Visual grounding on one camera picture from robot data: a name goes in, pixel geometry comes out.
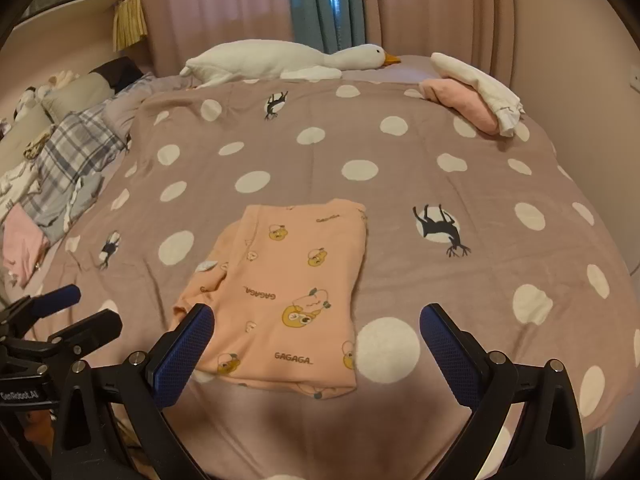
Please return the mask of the blue-grey curtain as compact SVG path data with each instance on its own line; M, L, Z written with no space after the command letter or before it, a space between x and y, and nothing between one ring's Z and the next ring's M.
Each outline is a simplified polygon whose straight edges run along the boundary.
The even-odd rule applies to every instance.
M366 42L363 0L290 0L294 40L323 53Z

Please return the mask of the small pink cloth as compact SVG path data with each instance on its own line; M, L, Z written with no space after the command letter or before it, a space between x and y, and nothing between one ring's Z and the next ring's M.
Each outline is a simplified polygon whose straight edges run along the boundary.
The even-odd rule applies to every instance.
M12 207L3 226L2 264L11 282L24 288L46 254L49 240L21 204Z

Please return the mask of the white patterned small clothes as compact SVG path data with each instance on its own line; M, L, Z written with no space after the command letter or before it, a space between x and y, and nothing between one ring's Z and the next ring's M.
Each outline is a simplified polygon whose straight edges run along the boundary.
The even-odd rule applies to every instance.
M24 160L1 177L0 220L25 196L41 191L40 174L33 160Z

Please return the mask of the grey plaid garment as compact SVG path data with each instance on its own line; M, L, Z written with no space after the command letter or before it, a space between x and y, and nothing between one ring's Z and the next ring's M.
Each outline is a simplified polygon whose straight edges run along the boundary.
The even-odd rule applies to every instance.
M24 211L55 244L98 198L102 170L125 148L102 119L103 104L71 112L35 159L40 191L21 200Z

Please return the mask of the mauve polka dot bedspread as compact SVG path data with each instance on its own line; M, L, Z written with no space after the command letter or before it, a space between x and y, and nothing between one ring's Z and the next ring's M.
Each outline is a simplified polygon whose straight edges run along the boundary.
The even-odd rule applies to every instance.
M167 415L223 479L420 479L469 417L419 332L426 304L511 360L562 361L582 428L604 426L639 374L639 306L622 256L544 130L477 132L406 84L250 80L154 94L132 147L75 223L44 290L80 303L44 339L101 310L119 362L174 320L218 236L250 205L350 200L366 208L354 292L357 387L320 400L198 368Z

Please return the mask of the peach printed baby garment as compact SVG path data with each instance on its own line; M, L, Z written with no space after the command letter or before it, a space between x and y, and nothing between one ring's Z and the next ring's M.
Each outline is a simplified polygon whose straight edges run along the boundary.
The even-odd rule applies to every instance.
M214 312L198 370L256 389L326 400L354 391L352 293L367 215L350 200L248 206L198 264L174 307Z

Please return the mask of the straw tassel hanging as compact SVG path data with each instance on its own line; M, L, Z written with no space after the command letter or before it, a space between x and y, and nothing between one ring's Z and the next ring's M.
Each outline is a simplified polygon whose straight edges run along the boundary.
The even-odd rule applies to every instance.
M113 50L120 52L148 36L141 0L120 0L114 7Z

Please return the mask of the pink curtain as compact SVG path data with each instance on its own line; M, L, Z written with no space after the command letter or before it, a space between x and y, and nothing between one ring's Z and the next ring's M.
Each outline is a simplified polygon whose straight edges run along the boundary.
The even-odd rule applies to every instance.
M215 44L294 40L290 0L141 1L160 75ZM514 0L363 0L363 9L366 42L397 55L444 52L511 81Z

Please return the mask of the folded pink garment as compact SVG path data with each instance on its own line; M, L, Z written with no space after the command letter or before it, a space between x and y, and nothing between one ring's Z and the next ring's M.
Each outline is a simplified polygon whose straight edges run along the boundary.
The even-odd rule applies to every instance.
M450 78L424 79L419 84L424 99L452 108L486 134L499 132L498 119L472 87Z

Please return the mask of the white goose plush toy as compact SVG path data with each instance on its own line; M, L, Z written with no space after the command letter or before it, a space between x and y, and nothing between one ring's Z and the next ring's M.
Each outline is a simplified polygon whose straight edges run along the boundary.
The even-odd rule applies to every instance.
M378 70L399 62L376 44L327 54L292 41L247 39L217 44L189 58L180 75L195 77L205 88L247 79L340 79L348 70Z

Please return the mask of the beige pillow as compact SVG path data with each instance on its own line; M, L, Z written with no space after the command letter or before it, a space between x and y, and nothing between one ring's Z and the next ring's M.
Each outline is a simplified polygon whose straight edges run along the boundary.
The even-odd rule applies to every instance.
M71 112L82 112L114 96L100 74L80 76L72 70L53 74L38 87L28 87L9 118L1 119L1 173L18 166L29 143L59 124Z

